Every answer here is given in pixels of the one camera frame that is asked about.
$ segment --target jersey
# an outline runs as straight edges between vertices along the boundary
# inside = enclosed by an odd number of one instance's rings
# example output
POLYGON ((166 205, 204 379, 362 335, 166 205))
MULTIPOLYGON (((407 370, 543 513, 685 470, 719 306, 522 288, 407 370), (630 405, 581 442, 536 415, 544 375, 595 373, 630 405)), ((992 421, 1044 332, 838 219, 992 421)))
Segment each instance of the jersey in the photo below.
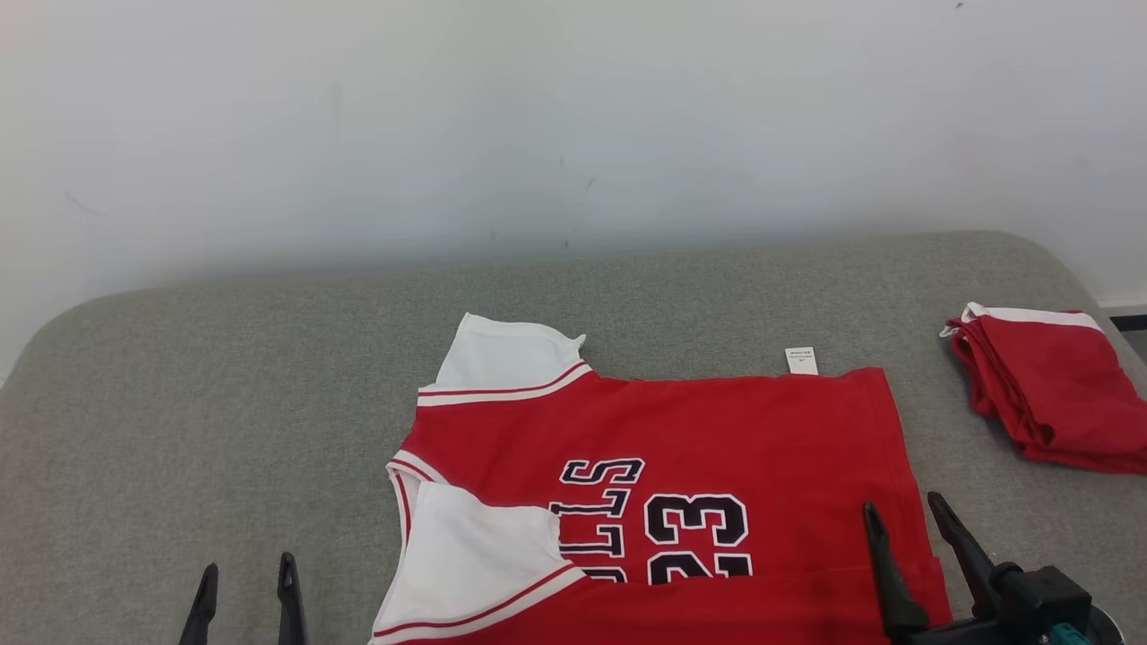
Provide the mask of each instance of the jersey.
POLYGON ((797 621, 807 642, 837 620, 879 636, 867 500, 910 585, 934 617, 949 615, 879 368, 625 381, 582 360, 583 342, 463 318, 388 465, 404 555, 376 643, 521 635, 536 622, 608 642, 595 621, 616 635, 654 616, 676 635, 715 621, 774 631, 785 621, 770 620, 770 603, 809 617, 797 621), (468 565, 438 572, 447 554, 468 565), (452 604, 408 606, 442 593, 452 604))

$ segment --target gray cushion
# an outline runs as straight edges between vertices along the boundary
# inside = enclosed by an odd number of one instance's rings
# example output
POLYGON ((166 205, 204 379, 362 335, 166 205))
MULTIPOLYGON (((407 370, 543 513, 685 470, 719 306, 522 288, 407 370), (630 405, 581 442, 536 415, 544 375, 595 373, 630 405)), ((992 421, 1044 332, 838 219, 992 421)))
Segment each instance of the gray cushion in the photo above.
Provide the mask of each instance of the gray cushion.
MULTIPOLYGON (((383 471, 465 311, 588 334, 619 378, 880 365, 922 490, 985 549, 1055 564, 1147 638, 1147 477, 1019 460, 968 409, 937 337, 965 303, 1082 309, 1140 391, 1147 368, 1044 249, 998 233, 216 285, 76 308, 0 390, 0 643, 172 643, 219 564, 213 643, 273 643, 279 553, 312 638, 354 643, 396 565, 383 471)), ((958 614, 969 599, 935 535, 958 614)))

